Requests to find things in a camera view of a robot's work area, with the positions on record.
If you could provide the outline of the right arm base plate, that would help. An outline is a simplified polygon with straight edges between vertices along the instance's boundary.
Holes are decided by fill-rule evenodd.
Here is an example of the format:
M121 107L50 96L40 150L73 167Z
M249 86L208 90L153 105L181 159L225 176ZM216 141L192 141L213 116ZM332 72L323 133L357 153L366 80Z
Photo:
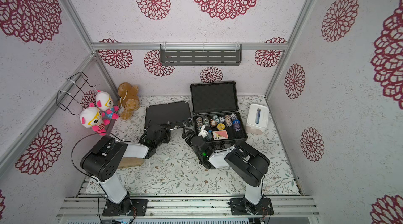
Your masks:
M231 213L234 216L240 215L273 215L274 209L271 199L261 198L257 205L246 200L246 198L231 198L227 204L230 206Z

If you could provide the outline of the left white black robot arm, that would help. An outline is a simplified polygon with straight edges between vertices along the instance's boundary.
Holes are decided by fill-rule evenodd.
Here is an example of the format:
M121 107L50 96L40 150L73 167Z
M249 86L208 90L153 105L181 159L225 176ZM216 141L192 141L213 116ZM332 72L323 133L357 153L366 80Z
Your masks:
M107 133L101 136L82 158L80 167L99 183L109 203L121 207L128 201L128 192L116 175L118 166L125 158L151 158L159 146L170 141L170 130L152 124L144 130L138 142L123 141Z

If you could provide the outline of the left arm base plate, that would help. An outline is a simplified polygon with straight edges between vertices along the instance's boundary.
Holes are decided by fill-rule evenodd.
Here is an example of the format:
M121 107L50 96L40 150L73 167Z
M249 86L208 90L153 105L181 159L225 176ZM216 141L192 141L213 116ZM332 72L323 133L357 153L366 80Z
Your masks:
M103 217L112 216L145 216L147 206L147 199L126 199L120 204L113 203L110 200L106 201L105 207L102 212Z

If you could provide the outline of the black poker case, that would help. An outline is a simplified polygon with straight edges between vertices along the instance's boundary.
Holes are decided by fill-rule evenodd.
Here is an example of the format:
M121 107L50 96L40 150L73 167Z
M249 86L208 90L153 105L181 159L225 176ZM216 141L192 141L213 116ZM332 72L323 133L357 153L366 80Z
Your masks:
M193 126L188 101L179 101L148 106L145 113L145 129L160 125L170 130Z

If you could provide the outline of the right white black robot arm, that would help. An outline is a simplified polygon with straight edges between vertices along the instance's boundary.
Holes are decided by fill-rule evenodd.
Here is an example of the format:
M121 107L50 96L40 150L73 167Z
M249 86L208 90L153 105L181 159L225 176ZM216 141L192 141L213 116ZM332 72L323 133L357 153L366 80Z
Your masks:
M246 142L237 143L227 149L214 150L208 142L206 131L195 133L185 127L182 138L192 148L199 163L206 169L229 166L246 183L244 202L246 207L257 207L263 200L263 178L268 172L270 161L266 155Z

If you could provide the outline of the grey hard poker case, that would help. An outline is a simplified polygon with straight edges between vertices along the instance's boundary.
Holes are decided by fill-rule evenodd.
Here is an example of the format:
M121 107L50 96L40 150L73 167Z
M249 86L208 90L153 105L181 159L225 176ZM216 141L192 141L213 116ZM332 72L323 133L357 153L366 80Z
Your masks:
M235 114L237 118L237 127L226 127L225 131L228 138L225 140L212 139L207 141L215 149L228 148L239 142L245 142L248 135L245 130L244 123L239 113L238 96L235 81L223 81L216 83L197 83L190 86L193 123L195 130L197 127L197 118L208 117L210 120L213 116L224 118L226 115Z

